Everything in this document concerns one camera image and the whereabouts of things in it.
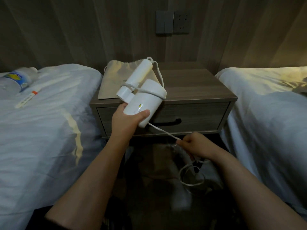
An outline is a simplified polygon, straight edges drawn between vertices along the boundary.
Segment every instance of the wooden nightstand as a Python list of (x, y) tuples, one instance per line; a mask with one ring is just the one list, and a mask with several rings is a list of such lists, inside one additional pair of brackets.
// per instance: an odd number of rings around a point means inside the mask
[[(237, 97), (199, 62), (160, 62), (159, 69), (167, 97), (150, 123), (173, 135), (220, 132)], [(98, 91), (90, 106), (102, 137), (109, 138), (112, 115), (121, 101), (119, 98), (99, 100), (97, 96)], [(137, 128), (135, 132), (135, 136), (160, 135), (166, 134), (150, 126)]]

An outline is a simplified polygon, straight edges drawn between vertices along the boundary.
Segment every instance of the drawer handle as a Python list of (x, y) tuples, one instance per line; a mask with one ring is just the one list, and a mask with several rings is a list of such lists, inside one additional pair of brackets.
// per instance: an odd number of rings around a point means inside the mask
[(163, 127), (163, 126), (174, 126), (180, 124), (182, 121), (181, 119), (176, 119), (173, 122), (166, 122), (166, 123), (151, 123), (152, 125), (155, 125), (156, 127)]

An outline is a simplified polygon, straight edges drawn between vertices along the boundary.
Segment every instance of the hand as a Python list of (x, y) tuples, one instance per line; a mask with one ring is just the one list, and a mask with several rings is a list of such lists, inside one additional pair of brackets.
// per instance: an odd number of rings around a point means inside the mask
[(128, 143), (132, 138), (137, 125), (150, 115), (150, 110), (144, 110), (136, 115), (124, 114), (126, 103), (120, 104), (112, 117), (111, 138), (117, 142)]
[(198, 132), (186, 135), (182, 140), (177, 140), (176, 144), (180, 145), (187, 153), (209, 160), (214, 160), (215, 154), (222, 150)]

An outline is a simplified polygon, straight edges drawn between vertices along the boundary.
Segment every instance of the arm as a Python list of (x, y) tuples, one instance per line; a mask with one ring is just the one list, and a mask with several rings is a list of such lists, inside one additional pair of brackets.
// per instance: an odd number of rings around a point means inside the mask
[(249, 229), (307, 229), (307, 223), (230, 153), (199, 133), (176, 142), (220, 169)]
[(100, 229), (117, 172), (137, 124), (149, 110), (128, 116), (121, 104), (112, 118), (112, 134), (90, 166), (48, 211), (46, 218), (69, 229)]

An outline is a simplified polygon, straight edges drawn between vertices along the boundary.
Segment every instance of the water bottle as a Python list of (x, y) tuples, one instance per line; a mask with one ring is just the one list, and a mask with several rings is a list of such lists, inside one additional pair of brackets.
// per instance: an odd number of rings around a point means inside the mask
[(34, 67), (22, 67), (0, 77), (0, 99), (13, 98), (19, 92), (24, 91), (38, 77), (39, 74)]

